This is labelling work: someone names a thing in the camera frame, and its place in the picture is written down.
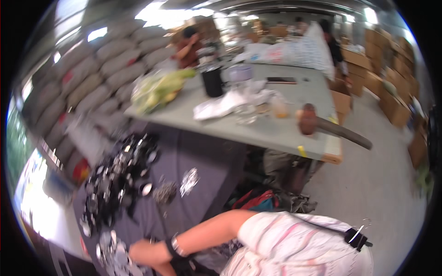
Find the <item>hand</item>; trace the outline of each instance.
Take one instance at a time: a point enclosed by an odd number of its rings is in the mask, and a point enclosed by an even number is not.
[[[345,82],[349,85],[353,85],[353,81],[349,77],[345,77]]]
[[[190,41],[190,45],[195,44],[198,40],[199,40],[199,35],[198,34],[192,35],[191,41]]]

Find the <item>concrete floor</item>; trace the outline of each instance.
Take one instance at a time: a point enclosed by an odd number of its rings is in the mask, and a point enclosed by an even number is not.
[[[344,126],[373,142],[368,151],[343,139],[343,162],[324,164],[304,188],[318,207],[313,214],[361,226],[372,247],[374,275],[393,275],[413,246],[423,224],[426,199],[414,187],[407,146],[413,133],[390,124],[374,94],[354,97]]]

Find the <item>yellow tape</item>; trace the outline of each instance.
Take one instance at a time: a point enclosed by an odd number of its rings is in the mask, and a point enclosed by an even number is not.
[[[301,153],[302,157],[307,157],[307,155],[305,154],[305,150],[303,146],[298,146],[298,150]]]
[[[328,119],[329,119],[332,123],[335,123],[335,124],[338,125],[338,120],[337,120],[337,119],[335,119],[335,118],[333,118],[333,117],[331,117],[331,116],[329,116]]]

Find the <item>sandbag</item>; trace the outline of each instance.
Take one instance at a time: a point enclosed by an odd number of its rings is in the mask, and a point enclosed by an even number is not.
[[[60,87],[55,82],[48,83],[33,100],[30,119],[34,125],[43,111],[60,95]]]
[[[45,142],[51,150],[54,150],[60,144],[64,137],[63,128],[61,124],[57,121],[52,127],[49,134],[45,137]]]
[[[107,79],[107,84],[112,91],[116,91],[123,84],[133,82],[136,78],[144,73],[145,69],[143,64],[141,62],[137,62],[113,74]]]
[[[130,37],[136,42],[141,42],[151,38],[160,38],[167,33],[165,29],[159,26],[149,26],[136,30]]]
[[[110,95],[111,91],[109,88],[105,84],[102,84],[81,100],[75,108],[75,112],[85,113],[89,110],[93,110],[106,101]]]
[[[134,88],[134,83],[125,84],[117,90],[115,96],[118,98],[118,100],[120,100],[120,102],[130,101],[130,97],[132,96],[132,91]]]
[[[129,49],[117,57],[106,61],[100,71],[105,77],[110,77],[124,67],[128,67],[137,61],[141,51],[138,49]]]
[[[41,137],[45,137],[52,126],[57,122],[58,117],[66,111],[66,102],[63,97],[58,97],[53,103],[51,103],[40,116],[35,125],[37,134]]]
[[[61,79],[66,73],[87,56],[92,55],[94,48],[85,40],[75,44],[60,60],[53,66],[54,72]]]
[[[174,54],[175,54],[175,49],[172,47],[161,48],[153,51],[150,54],[145,55],[143,57],[143,62],[146,68],[149,70],[152,69],[157,63],[170,58]]]
[[[85,58],[73,69],[69,70],[61,80],[63,86],[61,94],[65,97],[69,95],[87,76],[97,72],[98,69],[99,67],[94,57]]]
[[[171,36],[152,38],[140,42],[138,48],[141,50],[141,54],[145,55],[151,53],[160,48],[164,48],[169,45]]]
[[[111,98],[105,101],[99,108],[97,108],[96,112],[109,114],[118,109],[120,102],[116,98]]]
[[[61,143],[55,149],[55,156],[60,160],[63,165],[66,165],[69,160],[69,156],[74,151],[75,146],[72,143],[71,138],[69,136],[65,136]]]
[[[129,118],[120,110],[111,115],[94,112],[89,118],[93,124],[102,128],[111,137],[118,136],[119,132],[128,127],[129,122]]]
[[[135,47],[135,43],[133,43],[129,39],[113,40],[97,51],[97,59],[105,62],[113,57],[116,57],[122,52],[129,49],[134,49]]]
[[[124,102],[124,103],[121,104],[120,110],[122,112],[125,112],[126,109],[128,109],[131,105],[132,105],[132,103],[130,101],[129,102]]]
[[[112,39],[123,38],[142,28],[145,23],[145,21],[139,19],[109,22],[106,36]]]
[[[68,97],[68,107],[75,108],[78,103],[89,93],[94,91],[101,83],[103,78],[99,74],[93,74],[87,77]]]

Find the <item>white sack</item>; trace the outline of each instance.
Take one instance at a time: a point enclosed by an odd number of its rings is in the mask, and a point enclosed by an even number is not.
[[[69,138],[92,167],[98,165],[104,155],[111,151],[114,143],[98,132],[85,116],[67,114],[66,124]]]
[[[122,52],[129,49],[134,49],[135,47],[135,43],[126,38],[113,40],[97,51],[97,58],[102,62],[105,62],[113,57],[116,57]]]
[[[60,87],[55,82],[48,83],[30,102],[31,106],[30,118],[34,125],[43,111],[60,95]]]
[[[128,127],[128,117],[122,111],[115,111],[111,115],[94,112],[90,115],[90,120],[102,128],[109,136],[117,136],[120,131]]]
[[[78,42],[53,66],[54,72],[61,79],[70,69],[87,56],[92,55],[93,52],[94,48],[87,41]]]
[[[160,48],[166,47],[169,45],[171,38],[172,36],[166,36],[144,40],[138,44],[138,48],[141,50],[141,54],[145,55]]]
[[[53,150],[58,147],[61,140],[63,140],[63,136],[63,129],[61,127],[61,124],[57,121],[55,122],[49,134],[45,137],[45,142],[46,144],[48,144],[49,148]]]
[[[152,69],[157,63],[164,61],[175,54],[175,48],[161,48],[143,57],[147,69]]]
[[[63,86],[61,94],[65,97],[69,95],[87,76],[97,72],[98,69],[99,67],[94,57],[85,58],[72,70],[69,70],[61,80]]]
[[[159,27],[159,26],[149,26],[144,27],[139,30],[136,30],[132,35],[131,38],[135,40],[136,42],[141,42],[143,40],[151,39],[151,38],[160,38],[167,34],[168,32]]]
[[[133,82],[136,78],[144,73],[145,69],[143,64],[141,62],[137,62],[113,74],[107,79],[107,84],[112,91],[116,91],[123,84]]]
[[[318,22],[312,21],[304,36],[311,38],[316,42],[324,66],[323,72],[328,79],[334,81],[335,66],[333,65],[332,54],[330,53],[330,48],[324,39],[324,32],[322,31],[322,28]]]
[[[109,38],[123,38],[131,35],[135,30],[142,28],[145,21],[134,19],[130,21],[114,21],[107,26],[107,36]]]
[[[89,93],[94,91],[103,82],[99,74],[87,77],[68,97],[68,107],[75,108]]]
[[[120,100],[120,102],[130,101],[130,97],[132,96],[132,91],[135,88],[134,83],[125,84],[117,90],[115,96]]]
[[[106,61],[100,71],[105,77],[110,77],[124,67],[128,67],[137,61],[141,51],[138,49],[129,49],[117,57]]]
[[[60,96],[52,104],[50,104],[35,125],[35,130],[37,134],[45,137],[49,131],[51,131],[52,126],[57,122],[58,117],[66,111],[66,102]]]
[[[96,112],[109,114],[118,109],[120,102],[116,98],[111,98],[105,101],[99,108],[97,108]]]
[[[81,114],[89,110],[93,110],[106,101],[110,95],[111,91],[109,88],[102,84],[81,100],[81,102],[75,108],[75,112]]]
[[[66,165],[69,160],[69,156],[74,151],[75,146],[72,143],[69,136],[65,136],[61,143],[55,149],[55,156],[60,160],[60,162]]]

